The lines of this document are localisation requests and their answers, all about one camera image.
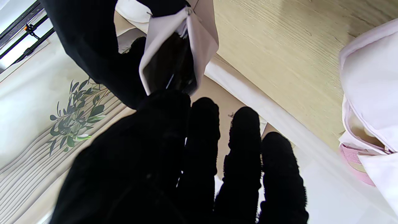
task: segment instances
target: pink bag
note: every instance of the pink bag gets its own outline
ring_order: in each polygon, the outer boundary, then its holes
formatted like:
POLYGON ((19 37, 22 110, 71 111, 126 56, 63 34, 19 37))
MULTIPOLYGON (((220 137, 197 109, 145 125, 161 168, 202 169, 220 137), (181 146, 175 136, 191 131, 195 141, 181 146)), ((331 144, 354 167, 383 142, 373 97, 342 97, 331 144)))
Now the pink bag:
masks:
POLYGON ((398 157, 392 154, 398 152, 398 19, 341 50, 340 79, 346 130, 339 139, 340 153, 354 174, 376 186, 397 212, 398 160, 392 160, 398 157))

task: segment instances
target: wooden floor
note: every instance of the wooden floor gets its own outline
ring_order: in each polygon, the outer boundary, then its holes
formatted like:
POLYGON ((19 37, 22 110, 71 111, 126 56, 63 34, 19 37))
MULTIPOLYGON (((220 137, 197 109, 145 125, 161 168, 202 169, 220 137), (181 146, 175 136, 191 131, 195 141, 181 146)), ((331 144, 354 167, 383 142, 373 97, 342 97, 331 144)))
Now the wooden floor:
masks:
POLYGON ((338 53, 398 18, 397 0, 214 0, 218 54, 333 150, 344 131, 338 53))

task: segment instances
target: white wall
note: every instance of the white wall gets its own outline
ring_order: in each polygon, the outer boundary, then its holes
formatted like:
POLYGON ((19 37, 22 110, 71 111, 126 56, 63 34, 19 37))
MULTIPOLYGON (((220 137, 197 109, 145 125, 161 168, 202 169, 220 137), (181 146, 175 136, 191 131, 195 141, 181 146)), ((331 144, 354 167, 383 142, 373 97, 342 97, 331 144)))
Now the white wall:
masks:
POLYGON ((0 168, 22 153, 51 127, 57 102, 65 108, 70 82, 88 75, 66 55, 53 34, 43 49, 0 74, 0 168))

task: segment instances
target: finger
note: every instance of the finger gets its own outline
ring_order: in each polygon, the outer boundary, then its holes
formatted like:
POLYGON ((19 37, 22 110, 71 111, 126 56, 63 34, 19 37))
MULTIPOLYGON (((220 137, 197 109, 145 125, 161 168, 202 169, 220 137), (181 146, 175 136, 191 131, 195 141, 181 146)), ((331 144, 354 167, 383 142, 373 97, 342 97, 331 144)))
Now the finger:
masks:
POLYGON ((254 223, 261 187, 259 116, 249 107, 239 109, 230 129, 230 153, 224 160, 224 181, 215 201, 218 217, 254 223))
POLYGON ((192 105, 177 188, 179 207, 191 222, 206 223, 212 213, 219 138, 219 108, 211 99, 201 98, 192 105))

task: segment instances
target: white fabric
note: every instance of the white fabric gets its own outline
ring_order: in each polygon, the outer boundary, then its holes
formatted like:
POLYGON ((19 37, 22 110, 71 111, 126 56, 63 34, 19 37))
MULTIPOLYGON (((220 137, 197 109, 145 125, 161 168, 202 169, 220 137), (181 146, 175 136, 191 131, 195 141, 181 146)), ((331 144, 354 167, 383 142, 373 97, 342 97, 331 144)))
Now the white fabric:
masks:
POLYGON ((211 4, 200 4, 201 8, 198 10, 198 14, 205 16, 205 19, 197 17, 191 7, 185 7, 174 15, 150 19, 145 52, 139 67, 141 81, 148 95, 151 94, 150 83, 148 82, 148 74, 144 73, 144 68, 159 50, 160 46, 183 22, 186 22, 186 29, 189 34, 197 87, 200 85, 206 65, 219 48, 214 21, 213 2, 210 2, 211 4))
POLYGON ((359 36, 340 52, 340 78, 345 96, 344 144, 380 155, 358 155, 370 179, 398 214, 398 19, 359 36), (385 148, 353 135, 354 114, 385 148))
MULTIPOLYGON (((392 29, 398 31, 398 20, 392 29)), ((366 129, 395 152, 398 151, 397 60, 398 33, 393 33, 352 52, 341 69, 341 85, 353 112, 366 129)))
POLYGON ((358 157, 383 197, 398 214, 398 153, 358 157))
POLYGON ((120 0, 117 2, 116 11, 127 20, 147 23, 151 17, 151 11, 145 5, 136 0, 120 0))

